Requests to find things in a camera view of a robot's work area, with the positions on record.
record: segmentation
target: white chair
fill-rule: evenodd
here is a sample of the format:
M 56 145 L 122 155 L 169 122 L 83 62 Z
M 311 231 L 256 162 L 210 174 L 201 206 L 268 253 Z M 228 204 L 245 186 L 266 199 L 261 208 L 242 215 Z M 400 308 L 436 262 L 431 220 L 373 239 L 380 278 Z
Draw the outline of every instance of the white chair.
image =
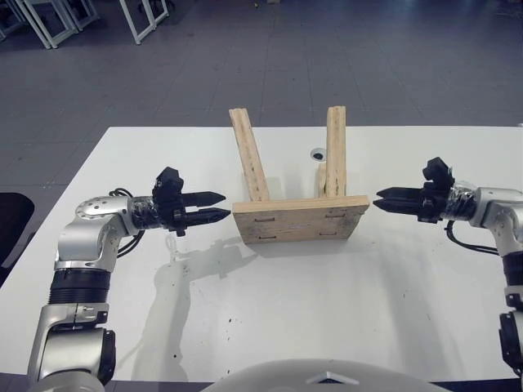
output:
M 81 20 L 78 19 L 76 14 L 74 13 L 74 10 L 71 8 L 69 2 L 67 0 L 62 0 L 64 2 L 65 8 L 71 15 L 71 19 L 73 19 L 74 24 L 78 28 L 78 30 L 83 31 L 83 28 L 90 23 L 94 22 L 95 20 L 99 20 L 100 17 L 98 16 L 98 12 L 96 12 L 95 6 L 92 4 L 91 0 L 80 0 L 82 3 L 82 7 L 86 12 L 86 16 L 84 16 Z
M 129 29 L 131 29 L 132 36 L 134 37 L 134 42 L 136 42 L 137 45 L 140 45 L 141 40 L 144 39 L 145 36 L 148 35 L 151 31 L 156 30 L 158 23 L 160 23 L 162 20 L 164 20 L 165 18 L 167 18 L 169 16 L 169 13 L 167 11 L 167 4 L 165 4 L 165 0 L 162 0 L 163 11 L 156 18 L 154 18 L 153 11 L 150 9 L 149 0 L 141 0 L 141 3 L 143 4 L 143 7 L 144 7 L 145 14 L 147 15 L 147 20 L 149 21 L 149 26 L 147 26 L 140 33 L 138 33 L 136 31 L 134 22 L 132 21 L 131 14 L 129 13 L 129 9 L 127 8 L 127 3 L 125 2 L 125 0 L 119 0 L 119 1 L 120 1 L 120 6 L 122 6 L 123 14 L 125 15 L 125 19 L 127 20 L 127 24 L 129 25 Z
M 71 18 L 70 13 L 65 7 L 65 4 L 62 2 L 62 0 L 16 0 L 16 3 L 22 11 L 29 12 L 29 15 L 26 15 L 24 12 L 25 18 L 28 21 L 33 20 L 34 23 L 38 26 L 38 29 L 47 41 L 47 45 L 44 41 L 42 41 L 42 43 L 47 49 L 49 47 L 53 47 L 56 49 L 60 42 L 63 42 L 71 35 L 76 34 L 78 32 L 78 28 L 76 27 L 76 24 Z M 64 25 L 63 31 L 54 36 L 52 36 L 51 33 L 49 33 L 45 24 L 42 22 L 40 15 L 34 8 L 34 6 L 39 4 L 50 4 L 54 8 L 54 11 L 58 15 L 60 22 Z
M 12 22 L 11 24 L 2 27 L 0 25 L 0 41 L 5 39 L 7 35 L 12 33 L 13 31 L 19 29 L 20 27 L 23 27 L 26 25 L 26 21 L 20 10 L 18 9 L 18 6 L 12 1 L 12 0 L 5 0 L 4 2 L 0 3 L 0 9 L 7 10 L 10 12 L 13 17 L 11 18 Z

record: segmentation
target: wooden board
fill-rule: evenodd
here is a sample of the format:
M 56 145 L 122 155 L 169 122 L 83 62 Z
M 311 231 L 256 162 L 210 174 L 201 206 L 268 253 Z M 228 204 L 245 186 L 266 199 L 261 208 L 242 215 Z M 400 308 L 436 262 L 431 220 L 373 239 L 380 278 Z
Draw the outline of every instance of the wooden board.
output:
M 328 198 L 346 195 L 345 106 L 327 110 L 327 180 Z
M 327 164 L 325 162 L 320 163 L 318 166 L 318 197 L 324 198 L 327 196 L 325 193 L 325 186 L 327 183 Z
M 251 201 L 269 200 L 269 189 L 246 109 L 229 110 Z
M 244 243 L 348 238 L 369 207 L 367 196 L 233 204 Z

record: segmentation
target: gray floor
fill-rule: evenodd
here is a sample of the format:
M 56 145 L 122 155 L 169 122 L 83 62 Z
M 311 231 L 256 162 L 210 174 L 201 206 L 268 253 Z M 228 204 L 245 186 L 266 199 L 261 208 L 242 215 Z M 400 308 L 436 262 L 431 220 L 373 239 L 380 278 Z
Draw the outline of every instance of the gray floor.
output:
M 11 259 L 109 126 L 523 123 L 523 22 L 494 0 L 193 1 L 141 46 L 109 1 L 57 50 L 0 43 L 0 192 L 36 204 Z

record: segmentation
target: black cable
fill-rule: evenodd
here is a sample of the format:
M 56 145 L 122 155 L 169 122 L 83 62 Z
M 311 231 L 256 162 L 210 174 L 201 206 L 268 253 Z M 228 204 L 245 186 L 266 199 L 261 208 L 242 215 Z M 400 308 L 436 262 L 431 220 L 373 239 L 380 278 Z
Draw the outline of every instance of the black cable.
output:
M 454 237 L 453 227 L 454 227 L 454 220 L 452 220 L 452 221 L 449 220 L 447 227 L 445 227 L 445 231 L 447 232 L 447 237 L 453 243 L 457 243 L 460 247 L 465 247 L 466 249 L 470 249 L 471 251 L 499 256 L 498 250 L 495 247 L 486 247 L 483 245 L 472 245 L 470 243 L 462 243 L 456 237 Z
M 124 188 L 116 188 L 115 190 L 111 190 L 109 192 L 109 196 L 127 196 L 129 198 L 132 198 L 131 192 Z M 141 238 L 144 236 L 144 234 L 145 230 L 140 230 L 137 235 L 134 235 L 131 241 L 129 241 L 128 243 L 126 243 L 118 249 L 118 255 L 116 255 L 116 258 L 119 259 L 120 257 L 123 257 L 127 255 L 130 251 L 132 251 L 141 241 Z

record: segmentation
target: robotic arm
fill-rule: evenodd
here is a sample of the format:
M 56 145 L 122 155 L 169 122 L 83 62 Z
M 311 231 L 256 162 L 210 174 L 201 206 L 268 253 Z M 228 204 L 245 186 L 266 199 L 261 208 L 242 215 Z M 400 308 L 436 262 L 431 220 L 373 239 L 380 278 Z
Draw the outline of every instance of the robotic arm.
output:
M 477 188 L 456 183 L 440 159 L 423 169 L 421 189 L 389 188 L 378 192 L 374 205 L 387 212 L 415 215 L 418 221 L 449 220 L 448 237 L 468 249 L 500 255 L 507 280 L 505 299 L 515 310 L 499 316 L 503 360 L 519 376 L 523 373 L 523 193 L 514 189 Z M 490 230 L 496 248 L 460 243 L 452 233 L 454 221 Z
M 80 204 L 60 235 L 48 304 L 42 307 L 29 360 L 33 392 L 104 391 L 116 361 L 115 334 L 107 321 L 110 275 L 116 259 L 131 251 L 146 229 L 162 227 L 185 235 L 230 214 L 220 208 L 187 212 L 225 200 L 213 192 L 182 194 L 178 171 L 165 168 L 152 196 L 133 198 L 124 189 Z M 123 237 L 133 236 L 118 250 Z

